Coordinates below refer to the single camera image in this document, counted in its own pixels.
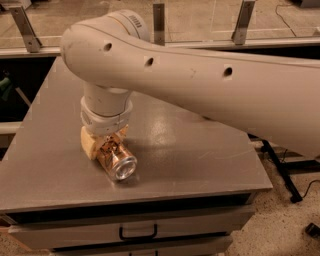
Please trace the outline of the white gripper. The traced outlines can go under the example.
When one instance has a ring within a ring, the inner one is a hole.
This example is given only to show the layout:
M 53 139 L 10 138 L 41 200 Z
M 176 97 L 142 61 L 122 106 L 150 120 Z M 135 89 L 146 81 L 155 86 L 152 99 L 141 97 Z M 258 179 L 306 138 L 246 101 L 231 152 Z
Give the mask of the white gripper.
M 85 154 L 90 160 L 95 160 L 98 150 L 103 145 L 101 136 L 110 135 L 116 132 L 120 139 L 125 139 L 129 125 L 130 115 L 133 109 L 131 101 L 128 102 L 125 110 L 122 113 L 111 117 L 104 117 L 91 111 L 85 99 L 81 99 L 80 117 L 83 123 L 81 128 L 81 146 Z

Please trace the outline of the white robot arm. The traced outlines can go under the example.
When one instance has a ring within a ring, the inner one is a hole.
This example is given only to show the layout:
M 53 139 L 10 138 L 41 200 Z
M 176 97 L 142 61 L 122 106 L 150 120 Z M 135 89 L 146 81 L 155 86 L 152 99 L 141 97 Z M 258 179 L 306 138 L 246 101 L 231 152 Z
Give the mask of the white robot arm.
M 93 134 L 124 127 L 136 91 L 320 157 L 317 60 L 154 45 L 130 10 L 72 25 L 61 38 L 61 56 L 85 82 L 82 118 Z

